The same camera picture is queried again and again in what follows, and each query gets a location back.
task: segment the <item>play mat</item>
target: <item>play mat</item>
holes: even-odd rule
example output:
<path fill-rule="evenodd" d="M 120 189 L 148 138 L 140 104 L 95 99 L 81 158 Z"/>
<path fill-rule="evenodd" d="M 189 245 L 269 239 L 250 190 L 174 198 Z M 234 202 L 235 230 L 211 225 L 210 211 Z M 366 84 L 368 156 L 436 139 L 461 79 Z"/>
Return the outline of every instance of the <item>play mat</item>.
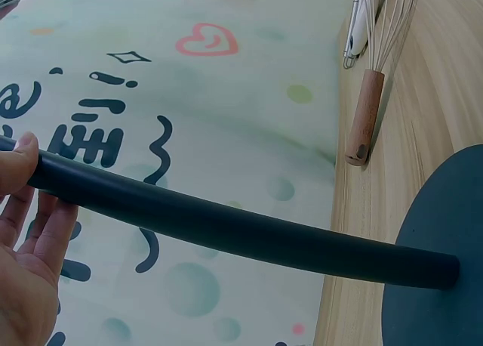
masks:
<path fill-rule="evenodd" d="M 30 130 L 76 161 L 329 228 L 337 33 L 322 26 L 341 21 L 327 9 L 25 0 L 0 22 L 3 134 Z M 322 283 L 81 209 L 48 345 L 311 345 Z"/>

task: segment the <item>light green circle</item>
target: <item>light green circle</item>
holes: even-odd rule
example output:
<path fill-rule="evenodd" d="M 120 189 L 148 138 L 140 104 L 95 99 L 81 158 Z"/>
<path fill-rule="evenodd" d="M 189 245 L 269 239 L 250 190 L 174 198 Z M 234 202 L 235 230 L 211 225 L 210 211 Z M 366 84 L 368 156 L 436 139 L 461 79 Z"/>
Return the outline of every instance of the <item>light green circle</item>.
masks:
<path fill-rule="evenodd" d="M 282 176 L 270 178 L 266 187 L 269 195 L 278 201 L 288 201 L 295 195 L 294 185 Z"/>
<path fill-rule="evenodd" d="M 285 40 L 285 34 L 275 27 L 260 27 L 256 30 L 256 33 L 262 39 L 275 42 L 283 42 Z"/>
<path fill-rule="evenodd" d="M 214 334 L 220 342 L 233 342 L 242 333 L 242 327 L 237 320 L 224 317 L 215 321 Z"/>
<path fill-rule="evenodd" d="M 122 346 L 131 344 L 129 326 L 118 318 L 109 318 L 101 326 L 100 340 L 105 346 Z"/>
<path fill-rule="evenodd" d="M 220 301 L 220 284 L 207 268 L 179 263 L 165 275 L 165 296 L 176 314 L 201 317 L 209 314 Z"/>
<path fill-rule="evenodd" d="M 210 261 L 215 258 L 219 252 L 215 249 L 205 248 L 204 246 L 195 246 L 195 253 L 200 258 Z"/>
<path fill-rule="evenodd" d="M 228 201 L 226 203 L 228 206 L 231 206 L 233 208 L 237 208 L 237 209 L 243 209 L 243 206 L 241 203 L 239 203 L 238 201 Z"/>
<path fill-rule="evenodd" d="M 312 102 L 312 92 L 305 85 L 291 85 L 287 88 L 287 96 L 295 103 L 307 104 Z"/>

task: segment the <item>wooden surface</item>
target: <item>wooden surface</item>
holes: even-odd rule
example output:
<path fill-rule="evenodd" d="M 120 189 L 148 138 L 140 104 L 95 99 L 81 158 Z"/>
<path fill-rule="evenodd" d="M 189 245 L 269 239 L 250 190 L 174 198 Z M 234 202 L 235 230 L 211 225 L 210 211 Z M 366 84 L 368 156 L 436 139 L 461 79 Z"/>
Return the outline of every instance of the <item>wooden surface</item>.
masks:
<path fill-rule="evenodd" d="M 418 0 L 398 66 L 390 58 L 383 71 L 383 121 L 367 168 L 343 154 L 368 55 L 341 66 L 333 230 L 395 242 L 425 180 L 453 153 L 483 143 L 482 19 L 483 0 Z M 340 53 L 345 40 L 343 27 Z M 382 285 L 327 276 L 314 345 L 380 346 L 382 294 Z"/>

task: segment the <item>heart drawing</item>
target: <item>heart drawing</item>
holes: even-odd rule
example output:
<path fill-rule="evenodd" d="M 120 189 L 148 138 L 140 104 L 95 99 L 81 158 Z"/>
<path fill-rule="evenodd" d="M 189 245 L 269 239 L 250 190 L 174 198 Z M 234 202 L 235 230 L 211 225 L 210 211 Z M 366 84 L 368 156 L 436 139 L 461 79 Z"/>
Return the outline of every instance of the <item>heart drawing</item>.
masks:
<path fill-rule="evenodd" d="M 188 42 L 205 42 L 206 38 L 202 34 L 202 29 L 204 27 L 214 27 L 219 29 L 225 36 L 226 41 L 228 42 L 228 49 L 219 50 L 219 51 L 191 51 L 185 48 L 186 43 Z M 219 35 L 214 35 L 213 42 L 206 44 L 206 49 L 215 49 L 221 44 L 221 37 Z M 178 50 L 181 54 L 184 55 L 191 55 L 195 57 L 219 57 L 221 55 L 233 55 L 238 53 L 238 43 L 236 42 L 235 36 L 230 32 L 228 29 L 224 27 L 215 25 L 213 23 L 197 23 L 193 27 L 193 35 L 187 36 L 186 38 L 182 38 L 176 43 L 176 50 Z"/>

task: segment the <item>wooden whisk handle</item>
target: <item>wooden whisk handle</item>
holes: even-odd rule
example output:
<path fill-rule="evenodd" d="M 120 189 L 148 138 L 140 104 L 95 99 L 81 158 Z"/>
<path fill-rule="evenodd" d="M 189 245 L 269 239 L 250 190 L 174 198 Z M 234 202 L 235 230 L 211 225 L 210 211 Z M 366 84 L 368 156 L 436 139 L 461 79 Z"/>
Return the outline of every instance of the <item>wooden whisk handle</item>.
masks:
<path fill-rule="evenodd" d="M 361 93 L 344 156 L 350 165 L 362 166 L 368 160 L 383 86 L 384 74 L 373 70 L 364 72 Z"/>

